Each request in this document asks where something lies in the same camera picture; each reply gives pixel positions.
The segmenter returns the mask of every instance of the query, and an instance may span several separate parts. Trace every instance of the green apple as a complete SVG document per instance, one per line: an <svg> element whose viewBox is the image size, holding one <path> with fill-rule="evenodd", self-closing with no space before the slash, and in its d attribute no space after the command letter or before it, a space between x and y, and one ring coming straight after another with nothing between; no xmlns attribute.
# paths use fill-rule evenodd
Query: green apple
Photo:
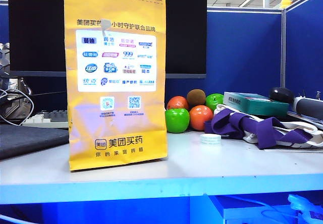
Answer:
<svg viewBox="0 0 323 224"><path fill-rule="evenodd" d="M190 114L184 108L174 108L165 111L167 131L171 133L184 132L190 123Z"/></svg>
<svg viewBox="0 0 323 224"><path fill-rule="evenodd" d="M205 105L213 112L218 104L223 104L223 97L222 94L210 94L205 99Z"/></svg>

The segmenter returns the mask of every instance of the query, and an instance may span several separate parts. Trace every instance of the black mouse pad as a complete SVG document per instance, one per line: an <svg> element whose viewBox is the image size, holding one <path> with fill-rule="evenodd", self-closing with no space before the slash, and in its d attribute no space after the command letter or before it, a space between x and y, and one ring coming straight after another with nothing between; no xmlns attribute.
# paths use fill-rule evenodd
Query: black mouse pad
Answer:
<svg viewBox="0 0 323 224"><path fill-rule="evenodd" d="M0 125L0 159L69 143L69 132L55 128Z"/></svg>

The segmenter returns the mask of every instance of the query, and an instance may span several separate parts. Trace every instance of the white desk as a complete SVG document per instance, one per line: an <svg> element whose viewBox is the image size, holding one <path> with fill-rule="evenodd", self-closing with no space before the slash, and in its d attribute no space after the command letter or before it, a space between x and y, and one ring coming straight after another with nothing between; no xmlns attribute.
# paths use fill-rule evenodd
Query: white desk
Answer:
<svg viewBox="0 0 323 224"><path fill-rule="evenodd" d="M266 152L242 140L168 134L167 159L69 171L69 147L0 163L0 204L323 190L322 153Z"/></svg>

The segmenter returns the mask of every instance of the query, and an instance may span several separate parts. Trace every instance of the medicine box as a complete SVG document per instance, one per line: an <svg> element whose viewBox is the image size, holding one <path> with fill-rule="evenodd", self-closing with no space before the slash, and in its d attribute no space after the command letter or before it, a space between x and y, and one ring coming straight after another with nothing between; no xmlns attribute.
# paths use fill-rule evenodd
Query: medicine box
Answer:
<svg viewBox="0 0 323 224"><path fill-rule="evenodd" d="M272 100L259 94L236 92L224 92L223 104L250 115L275 117L286 116L289 108L288 103Z"/></svg>

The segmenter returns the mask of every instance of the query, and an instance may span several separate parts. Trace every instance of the white bottle cap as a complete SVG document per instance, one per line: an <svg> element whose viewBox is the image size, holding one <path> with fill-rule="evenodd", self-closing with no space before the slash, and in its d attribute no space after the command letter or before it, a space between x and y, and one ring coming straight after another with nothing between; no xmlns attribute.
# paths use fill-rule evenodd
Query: white bottle cap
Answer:
<svg viewBox="0 0 323 224"><path fill-rule="evenodd" d="M209 145L220 145L221 144L221 135L217 134L201 134L200 142L203 144Z"/></svg>

